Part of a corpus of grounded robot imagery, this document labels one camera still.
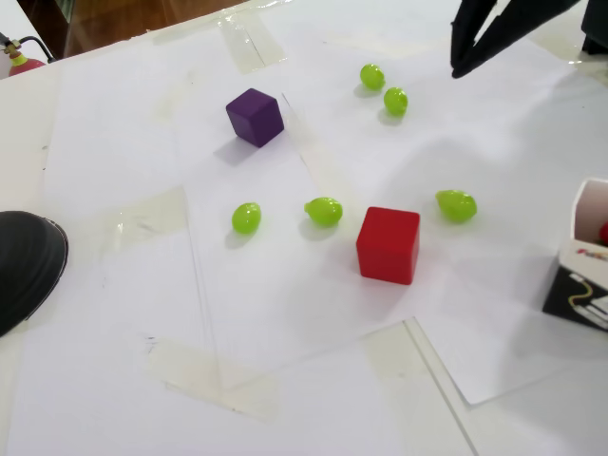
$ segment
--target purple cube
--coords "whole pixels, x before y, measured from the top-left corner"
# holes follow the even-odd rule
[[[226,106],[235,133],[261,147],[283,131],[276,99],[250,88]]]

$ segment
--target white paper sheet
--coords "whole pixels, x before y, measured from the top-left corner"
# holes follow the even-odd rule
[[[327,78],[349,51],[369,51],[378,56],[403,58],[423,48],[447,43],[460,2],[442,0],[386,0],[373,5],[348,0],[291,2],[280,9],[263,9],[260,16],[285,49],[288,59],[297,59],[307,71]],[[286,15],[296,18],[286,21]]]
[[[70,250],[76,256],[94,240],[73,237]],[[118,454],[114,449],[134,441],[145,445],[134,424],[155,421],[152,398],[162,394],[162,384],[145,374],[144,340],[159,334],[203,343],[187,231],[88,264],[69,262],[29,321],[8,455],[44,447]]]
[[[74,325],[64,328],[72,332]],[[359,344],[281,372],[276,377],[279,414],[269,424],[165,389],[133,365],[126,341],[116,335],[96,351],[80,354],[75,342],[61,353],[47,350],[48,340],[41,333],[31,338],[9,456],[402,456],[428,448],[439,455],[470,454],[462,438],[448,439],[453,446],[437,444],[446,438],[445,427],[424,427],[423,435],[412,435],[419,427],[408,413],[411,409],[404,410],[410,427],[397,422],[390,398]],[[87,340],[92,334],[81,336]],[[33,355],[38,357],[36,352],[45,354],[47,362],[30,362]],[[405,388],[407,381],[396,378],[393,384]],[[442,409],[441,418],[435,411],[435,422],[443,424],[447,409]],[[420,413],[430,419],[427,410]],[[426,439],[433,443],[425,444]]]
[[[179,182],[172,135],[154,118],[148,46],[117,49],[64,71],[45,174],[52,217],[92,217]]]
[[[299,155],[300,132],[280,93],[268,92],[279,100],[286,130],[261,149],[235,137],[219,102],[232,100],[252,81],[195,95],[179,116],[177,136],[218,354],[272,371],[408,318],[440,290],[420,286],[423,279],[403,287],[363,278],[355,250],[362,215],[348,204],[337,228],[314,226],[304,203],[339,196],[323,195],[314,185]],[[240,237],[231,217],[247,201],[260,204],[262,222],[254,236]],[[433,263],[429,246],[416,274],[439,275],[441,265]],[[224,372],[227,387],[247,380]]]
[[[607,375],[606,362],[577,366],[475,407],[467,419],[479,454],[602,456]]]
[[[408,94],[403,121],[386,116],[382,94],[357,87],[356,68],[286,97],[365,205],[421,213],[421,255],[433,249],[432,267],[451,271],[415,277],[417,286],[442,290],[439,299],[419,299],[421,324],[467,401],[477,403],[578,358],[570,346],[521,354],[537,352],[535,343],[583,332],[575,353],[598,347],[596,334],[539,311],[580,183],[608,175],[608,92],[527,42],[463,80],[450,79],[447,62],[425,54],[379,63],[387,87]],[[476,198],[471,222],[441,218],[434,194],[451,188]],[[512,340],[522,322],[540,325],[530,346],[530,337]],[[501,360],[508,375],[497,371]]]

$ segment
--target black object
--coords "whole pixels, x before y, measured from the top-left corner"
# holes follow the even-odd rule
[[[43,44],[42,41],[40,41],[38,38],[36,38],[35,36],[26,36],[25,38],[22,38],[19,40],[19,43],[21,43],[22,45],[27,42],[27,41],[35,41],[36,43],[38,43],[38,46],[40,47],[40,49],[45,53],[45,55],[47,56],[47,61],[52,64],[53,62],[57,62],[57,59],[55,59],[52,54],[50,53],[50,51],[47,49],[47,47]]]
[[[587,35],[582,50],[589,55],[608,54],[608,0],[589,0],[582,31]]]
[[[452,23],[452,76],[465,76],[579,0],[511,0],[475,43],[496,0],[463,0]]]
[[[608,320],[601,318],[605,312],[594,305],[594,300],[607,296],[608,290],[583,277],[582,285],[581,281],[572,278],[572,274],[573,271],[559,267],[542,311],[597,330],[608,331]]]
[[[67,263],[67,236],[46,218],[0,213],[0,337],[47,299]]]

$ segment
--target white table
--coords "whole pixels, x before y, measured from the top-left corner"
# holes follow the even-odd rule
[[[288,57],[288,62],[282,65],[290,65],[292,57],[297,59],[295,36],[299,32],[298,26],[307,21],[314,21],[320,29],[331,31],[335,42],[341,45],[383,49],[393,57],[408,55],[448,40],[450,28],[449,21],[445,19],[453,17],[459,4],[457,0],[442,0],[439,4],[417,0],[389,1],[382,6],[372,2],[347,5],[349,2],[340,0],[294,1],[300,4],[297,16],[294,14],[295,3],[260,8],[264,3],[254,0],[229,12],[220,11],[2,81],[0,210],[22,209],[38,213],[43,210],[40,195],[59,82],[63,69],[73,61],[112,52],[142,40],[167,39],[174,33],[185,31],[204,32],[216,27],[223,17],[239,11],[254,15],[254,23],[251,22],[251,14],[248,15],[249,24],[256,28],[251,33],[254,45],[256,37],[259,37],[264,40],[261,45],[280,46]],[[584,7],[579,5],[572,9],[536,31],[532,38],[579,70],[608,84],[605,59],[580,56],[583,40],[580,21]],[[392,10],[414,14],[419,18],[420,29],[413,33],[383,29],[383,14],[386,17]],[[303,17],[302,11],[306,11],[308,17]],[[261,28],[260,24],[266,22],[265,17],[269,13],[274,20],[267,23],[267,28]],[[268,41],[267,32],[274,41]],[[266,50],[272,55],[277,53],[276,48]],[[245,68],[251,65],[243,55],[236,59],[240,59],[237,64]],[[28,324],[24,323],[0,341],[0,454],[10,430],[14,382],[27,333]],[[407,454],[528,454],[530,448],[542,444],[539,439],[547,433],[554,437],[552,444],[560,441],[560,445],[553,448],[553,454],[599,454],[602,449],[602,442],[586,440],[585,428],[589,424],[580,420],[589,404],[579,404],[576,391],[568,390],[576,382],[584,381],[585,372],[579,373],[578,377],[572,372],[558,375],[471,408],[461,398],[415,320],[367,337],[363,344],[370,350],[398,344],[391,356],[374,367],[382,372],[380,384],[393,404],[398,426],[408,441]],[[377,361],[377,357],[371,358],[372,364]],[[561,416],[550,408],[551,404],[569,408],[570,418],[574,419]]]

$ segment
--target red cube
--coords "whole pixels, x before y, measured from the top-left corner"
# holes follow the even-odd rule
[[[409,285],[418,259],[420,214],[371,207],[357,239],[361,276]]]

